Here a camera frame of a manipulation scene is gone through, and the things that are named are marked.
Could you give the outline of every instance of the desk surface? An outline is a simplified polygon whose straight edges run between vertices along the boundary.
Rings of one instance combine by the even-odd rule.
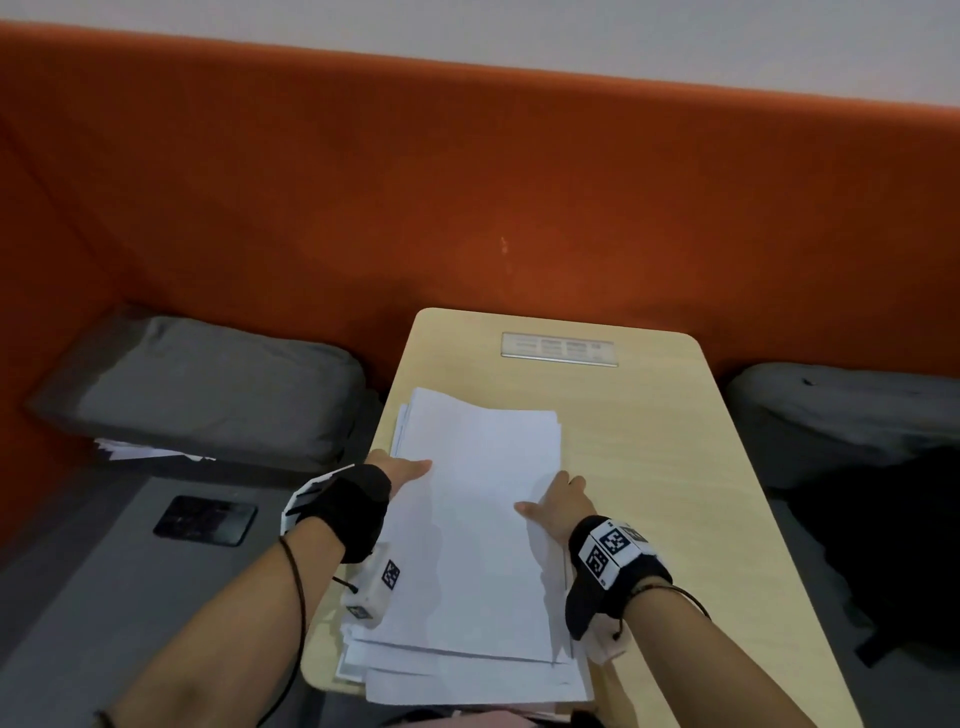
[[[504,331],[613,341],[616,368],[500,355]],[[410,332],[375,448],[389,450],[414,387],[484,407],[556,410],[563,461],[600,513],[655,544],[677,583],[818,725],[859,715],[699,345],[685,334],[428,308]],[[301,669],[336,680],[339,592],[311,625]],[[608,725],[676,725],[635,644],[595,671]]]

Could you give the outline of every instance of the person's left arm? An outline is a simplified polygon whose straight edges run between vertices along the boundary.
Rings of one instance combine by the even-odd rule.
[[[374,450],[367,462],[391,482],[391,497],[429,470]],[[286,535],[309,621],[344,558],[320,518]],[[280,544],[272,546],[180,630],[109,710],[117,728],[254,726],[300,643],[300,599]]]

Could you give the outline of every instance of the smartphone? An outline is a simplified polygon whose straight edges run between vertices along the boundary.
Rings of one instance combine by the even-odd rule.
[[[252,503],[177,496],[154,526],[154,535],[216,546],[240,546],[254,516],[256,506]]]

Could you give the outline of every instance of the stack of paper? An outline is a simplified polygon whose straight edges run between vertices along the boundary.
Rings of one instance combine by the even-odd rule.
[[[433,468],[390,506],[380,541],[401,577],[376,628],[344,617],[338,674],[396,705],[592,699],[564,625],[564,551],[514,510],[542,497],[560,448],[554,412],[415,390],[393,454]]]

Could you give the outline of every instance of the forearm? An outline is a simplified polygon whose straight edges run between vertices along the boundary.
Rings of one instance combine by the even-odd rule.
[[[713,622],[682,595],[655,589],[624,612],[643,658],[683,728],[813,723]]]
[[[319,519],[286,536],[311,619],[344,547]],[[128,726],[253,726],[300,641],[300,602],[276,544],[231,581],[147,665],[110,715]]]

